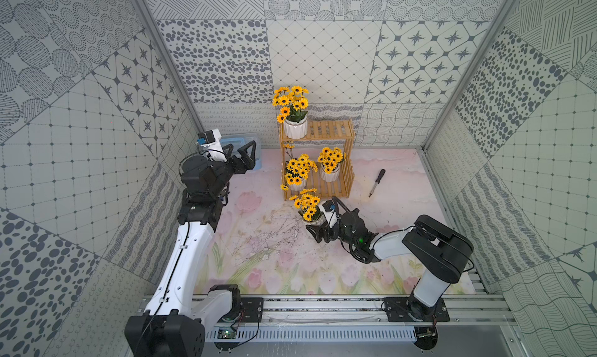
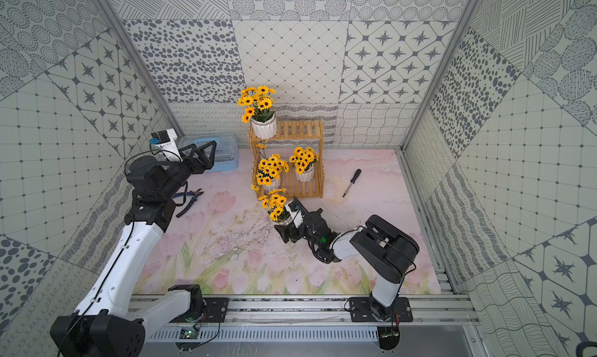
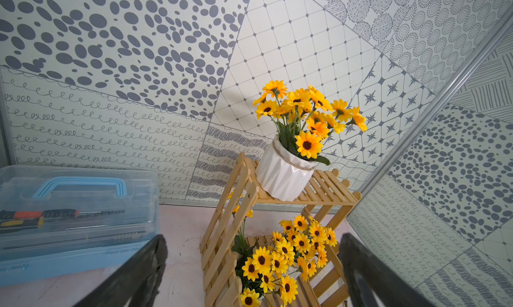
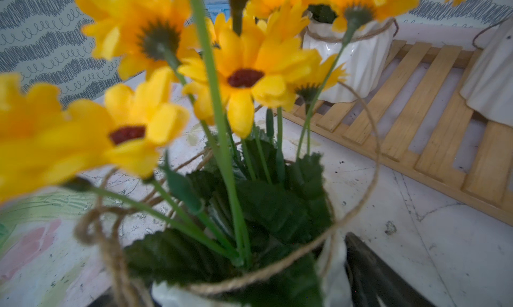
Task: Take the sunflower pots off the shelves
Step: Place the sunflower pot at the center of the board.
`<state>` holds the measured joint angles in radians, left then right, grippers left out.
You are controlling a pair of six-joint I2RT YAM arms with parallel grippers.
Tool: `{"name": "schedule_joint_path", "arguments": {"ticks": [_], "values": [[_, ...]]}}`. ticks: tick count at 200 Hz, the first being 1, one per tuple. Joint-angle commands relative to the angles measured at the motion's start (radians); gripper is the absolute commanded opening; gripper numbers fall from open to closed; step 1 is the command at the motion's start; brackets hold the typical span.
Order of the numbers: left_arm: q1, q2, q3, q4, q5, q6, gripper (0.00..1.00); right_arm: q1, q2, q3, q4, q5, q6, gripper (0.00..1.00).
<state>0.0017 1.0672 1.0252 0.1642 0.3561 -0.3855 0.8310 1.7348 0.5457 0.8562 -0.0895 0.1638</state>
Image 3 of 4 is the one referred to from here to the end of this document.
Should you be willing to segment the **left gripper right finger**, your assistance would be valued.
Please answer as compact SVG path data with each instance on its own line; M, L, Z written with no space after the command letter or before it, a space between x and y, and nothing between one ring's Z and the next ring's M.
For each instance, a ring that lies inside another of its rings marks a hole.
M341 261L354 306L432 306L350 233L339 242Z

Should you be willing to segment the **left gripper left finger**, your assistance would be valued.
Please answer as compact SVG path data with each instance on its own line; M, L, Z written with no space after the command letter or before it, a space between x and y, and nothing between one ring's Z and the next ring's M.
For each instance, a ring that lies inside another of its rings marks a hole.
M159 234L76 306L153 306L167 256L166 240Z

